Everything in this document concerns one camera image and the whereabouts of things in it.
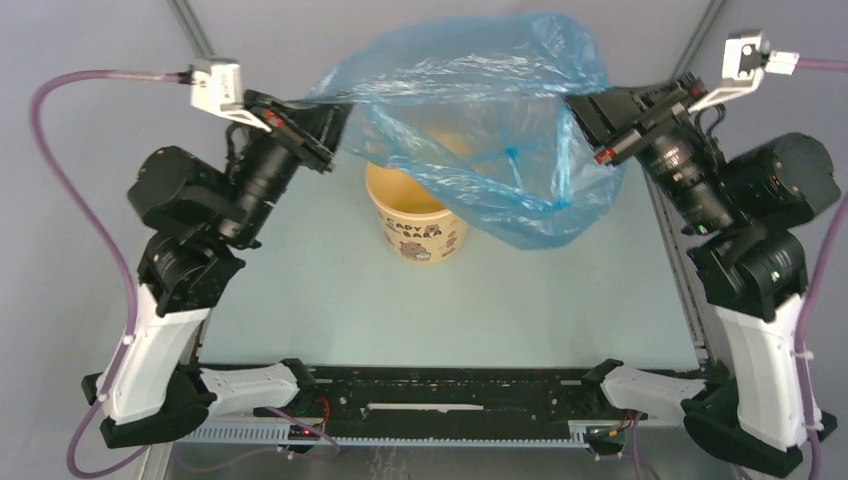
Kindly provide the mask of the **yellow capybara trash bin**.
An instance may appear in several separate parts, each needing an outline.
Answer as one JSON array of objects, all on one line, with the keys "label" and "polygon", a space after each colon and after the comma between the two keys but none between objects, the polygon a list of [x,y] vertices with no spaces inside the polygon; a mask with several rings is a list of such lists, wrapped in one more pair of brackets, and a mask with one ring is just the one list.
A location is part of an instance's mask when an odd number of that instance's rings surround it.
[{"label": "yellow capybara trash bin", "polygon": [[402,170],[369,162],[365,186],[384,237],[401,258],[437,264],[464,245],[469,224]]}]

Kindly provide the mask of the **blue plastic trash bag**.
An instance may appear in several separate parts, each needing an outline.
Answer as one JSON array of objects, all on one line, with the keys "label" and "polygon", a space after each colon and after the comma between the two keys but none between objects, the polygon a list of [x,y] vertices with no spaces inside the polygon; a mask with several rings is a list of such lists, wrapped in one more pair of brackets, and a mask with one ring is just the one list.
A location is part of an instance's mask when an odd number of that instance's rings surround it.
[{"label": "blue plastic trash bag", "polygon": [[561,13],[450,17],[382,34],[310,104],[347,104],[341,146],[411,176],[476,229],[522,250],[565,246],[614,205],[567,104],[610,86],[594,34]]}]

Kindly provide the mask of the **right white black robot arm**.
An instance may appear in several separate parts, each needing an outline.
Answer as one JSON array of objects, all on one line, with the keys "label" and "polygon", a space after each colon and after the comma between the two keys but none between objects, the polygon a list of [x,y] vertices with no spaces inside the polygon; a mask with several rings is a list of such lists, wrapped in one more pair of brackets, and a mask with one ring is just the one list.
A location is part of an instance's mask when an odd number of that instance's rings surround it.
[{"label": "right white black robot arm", "polygon": [[727,336],[733,372],[719,381],[650,373],[608,359],[583,378],[585,411],[617,409],[681,424],[709,455],[783,478],[805,443],[837,425],[797,370],[802,311],[810,303],[806,255],[792,234],[840,197],[826,147],[782,134],[727,159],[705,110],[725,103],[685,75],[665,84],[569,95],[566,103],[595,152],[616,166],[639,162],[651,183],[703,244],[688,257]]}]

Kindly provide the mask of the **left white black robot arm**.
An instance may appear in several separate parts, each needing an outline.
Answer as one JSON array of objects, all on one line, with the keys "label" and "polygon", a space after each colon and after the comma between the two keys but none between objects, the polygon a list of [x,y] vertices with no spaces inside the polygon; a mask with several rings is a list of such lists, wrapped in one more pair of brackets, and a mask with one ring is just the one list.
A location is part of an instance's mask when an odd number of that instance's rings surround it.
[{"label": "left white black robot arm", "polygon": [[102,408],[100,432],[111,449],[173,442],[216,416],[275,408],[299,417],[315,406],[315,379],[299,359],[242,370],[182,360],[244,267],[238,252],[260,247],[260,231],[294,175],[332,171],[353,109],[255,90],[244,104],[258,122],[244,127],[242,148],[228,145],[224,169],[165,146],[128,191],[153,232],[131,287],[134,324],[108,369],[82,382],[88,402]]}]

